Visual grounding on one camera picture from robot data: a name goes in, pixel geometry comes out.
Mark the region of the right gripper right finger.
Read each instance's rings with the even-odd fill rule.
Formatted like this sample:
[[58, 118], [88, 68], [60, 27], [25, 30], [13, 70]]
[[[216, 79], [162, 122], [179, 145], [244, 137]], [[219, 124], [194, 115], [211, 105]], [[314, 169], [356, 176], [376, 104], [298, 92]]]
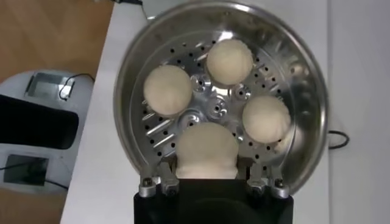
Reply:
[[262, 197], [265, 192], [268, 192], [275, 198], [289, 197], [289, 186], [284, 183], [279, 166], [265, 166], [252, 161], [247, 163], [245, 168], [249, 194]]

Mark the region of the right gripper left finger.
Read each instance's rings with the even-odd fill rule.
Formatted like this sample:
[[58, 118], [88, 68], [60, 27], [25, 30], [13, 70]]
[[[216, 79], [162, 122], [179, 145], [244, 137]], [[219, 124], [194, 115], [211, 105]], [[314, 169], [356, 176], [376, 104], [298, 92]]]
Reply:
[[155, 165], [146, 166], [140, 173], [140, 184], [138, 186], [138, 194], [140, 197], [149, 198], [157, 193], [156, 178], [160, 178], [161, 193], [172, 197], [179, 191], [179, 179], [176, 171], [176, 158], [163, 158]]

